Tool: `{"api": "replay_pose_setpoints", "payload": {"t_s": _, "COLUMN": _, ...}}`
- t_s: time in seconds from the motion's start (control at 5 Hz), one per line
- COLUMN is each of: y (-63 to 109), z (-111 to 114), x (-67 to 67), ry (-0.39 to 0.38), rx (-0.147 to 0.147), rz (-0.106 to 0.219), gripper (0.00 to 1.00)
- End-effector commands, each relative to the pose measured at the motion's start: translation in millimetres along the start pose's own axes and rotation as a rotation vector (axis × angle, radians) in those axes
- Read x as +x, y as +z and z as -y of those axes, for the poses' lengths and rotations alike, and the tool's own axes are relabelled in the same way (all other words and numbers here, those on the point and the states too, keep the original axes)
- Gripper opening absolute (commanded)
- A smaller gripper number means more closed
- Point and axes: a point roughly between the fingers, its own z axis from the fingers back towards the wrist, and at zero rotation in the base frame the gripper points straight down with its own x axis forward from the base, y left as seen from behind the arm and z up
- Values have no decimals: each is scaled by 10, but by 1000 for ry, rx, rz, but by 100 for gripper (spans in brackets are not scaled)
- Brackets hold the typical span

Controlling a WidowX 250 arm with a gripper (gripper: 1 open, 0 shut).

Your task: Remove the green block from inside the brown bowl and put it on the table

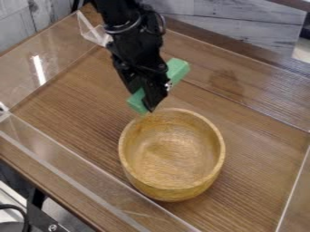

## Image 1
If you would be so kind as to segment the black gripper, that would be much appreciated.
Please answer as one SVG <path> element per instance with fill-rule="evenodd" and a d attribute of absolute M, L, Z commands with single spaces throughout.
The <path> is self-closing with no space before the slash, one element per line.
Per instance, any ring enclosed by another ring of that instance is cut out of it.
<path fill-rule="evenodd" d="M 124 85 L 130 93 L 144 88 L 144 103 L 148 110 L 154 112 L 169 95 L 169 68 L 161 56 L 164 31 L 160 26 L 106 29 L 113 39 L 107 48 Z"/>

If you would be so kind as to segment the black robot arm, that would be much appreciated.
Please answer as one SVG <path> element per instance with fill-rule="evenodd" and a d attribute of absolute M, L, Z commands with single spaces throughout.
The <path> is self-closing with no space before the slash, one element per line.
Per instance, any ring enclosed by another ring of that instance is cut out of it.
<path fill-rule="evenodd" d="M 107 49 L 114 68 L 126 89 L 145 92 L 142 104 L 154 111 L 169 91 L 169 66 L 161 51 L 165 21 L 150 5 L 137 0 L 94 0 L 102 15 L 106 33 L 112 36 Z"/>

